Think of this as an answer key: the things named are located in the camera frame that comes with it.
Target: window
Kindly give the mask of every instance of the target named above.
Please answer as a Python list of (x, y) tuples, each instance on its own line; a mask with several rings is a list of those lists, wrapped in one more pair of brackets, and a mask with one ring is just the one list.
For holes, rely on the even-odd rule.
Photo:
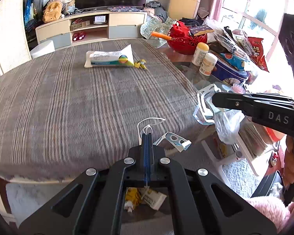
[(263, 38), (270, 73), (285, 94), (294, 96), (292, 69), (278, 39), (284, 13), (294, 14), (294, 0), (224, 0), (219, 21)]

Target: rainbow circle logo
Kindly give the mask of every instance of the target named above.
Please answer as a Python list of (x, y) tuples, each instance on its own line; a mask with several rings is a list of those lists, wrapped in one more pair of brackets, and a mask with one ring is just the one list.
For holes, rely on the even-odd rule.
[(126, 55), (121, 55), (121, 56), (119, 57), (119, 62), (120, 62), (120, 63), (127, 63), (127, 62), (128, 62), (128, 58), (127, 58), (127, 56), (126, 56)]

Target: triangular cutout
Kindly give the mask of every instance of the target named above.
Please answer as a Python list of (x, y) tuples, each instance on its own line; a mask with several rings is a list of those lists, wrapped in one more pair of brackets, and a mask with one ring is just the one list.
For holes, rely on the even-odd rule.
[(78, 184), (76, 187), (72, 188), (72, 190), (66, 196), (64, 196), (64, 198), (62, 198), (56, 205), (52, 207), (52, 211), (63, 217), (69, 217), (77, 201), (77, 198), (82, 191), (82, 188), (82, 184)]
[(212, 184), (211, 189), (216, 196), (221, 209), (226, 217), (231, 217), (243, 210), (242, 206), (224, 192), (217, 184)]

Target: window frame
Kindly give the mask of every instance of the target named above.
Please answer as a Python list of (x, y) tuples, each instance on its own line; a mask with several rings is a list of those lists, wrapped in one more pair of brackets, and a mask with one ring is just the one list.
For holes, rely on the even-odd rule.
[(268, 32), (270, 32), (271, 34), (273, 34), (273, 35), (275, 36), (275, 37), (274, 37), (274, 40), (273, 40), (273, 42), (272, 42), (272, 44), (271, 44), (271, 47), (270, 47), (270, 49), (269, 49), (269, 52), (268, 52), (268, 54), (266, 55), (266, 59), (267, 59), (267, 61), (269, 61), (270, 58), (271, 58), (271, 56), (272, 56), (272, 54), (273, 54), (273, 51), (274, 51), (274, 49), (275, 49), (275, 47), (277, 46), (277, 43), (278, 43), (278, 41), (279, 41), (279, 33), (280, 33), (280, 30), (281, 30), (281, 26), (282, 26), (282, 22), (283, 22), (284, 14), (287, 12), (287, 9), (288, 9), (289, 0), (285, 0), (285, 3), (284, 3), (284, 11), (283, 11), (283, 15), (282, 15), (282, 18), (281, 18), (281, 21), (280, 21), (280, 24), (279, 24), (279, 30), (278, 30), (278, 32), (276, 32), (275, 30), (273, 30), (271, 27), (267, 26), (265, 23), (259, 21), (258, 19), (256, 19), (256, 18), (254, 18), (254, 17), (248, 15), (248, 14), (247, 14), (248, 2), (246, 3), (246, 7), (245, 7), (245, 11), (244, 11), (244, 12), (242, 12), (242, 11), (234, 11), (234, 10), (230, 10), (230, 9), (228, 9), (228, 8), (225, 8), (225, 7), (223, 7), (223, 3), (222, 3), (222, 8), (224, 8), (224, 9), (226, 9), (226, 10), (228, 10), (228, 11), (232, 11), (232, 12), (234, 12), (234, 13), (236, 13), (236, 14), (240, 14), (240, 15), (242, 15), (242, 20), (241, 20), (241, 22), (240, 22), (240, 24), (239, 24), (239, 27), (238, 27), (239, 29), (242, 29), (242, 27), (243, 27), (243, 25), (244, 25), (244, 23), (245, 23), (245, 20), (246, 20), (246, 18), (247, 18), (247, 19), (249, 19), (250, 21), (256, 23), (257, 25), (261, 26), (262, 28), (264, 28), (265, 30), (267, 30)]

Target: red basket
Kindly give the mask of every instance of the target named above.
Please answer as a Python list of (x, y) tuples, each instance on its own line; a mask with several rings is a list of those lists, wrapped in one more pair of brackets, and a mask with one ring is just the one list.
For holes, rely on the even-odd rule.
[(183, 55), (193, 55), (197, 44), (200, 42), (207, 43), (207, 34), (200, 36), (185, 36), (188, 34), (188, 29), (186, 26), (180, 22), (180, 26), (174, 25), (171, 27), (168, 35), (174, 38), (174, 40), (168, 40), (168, 45), (176, 52)]

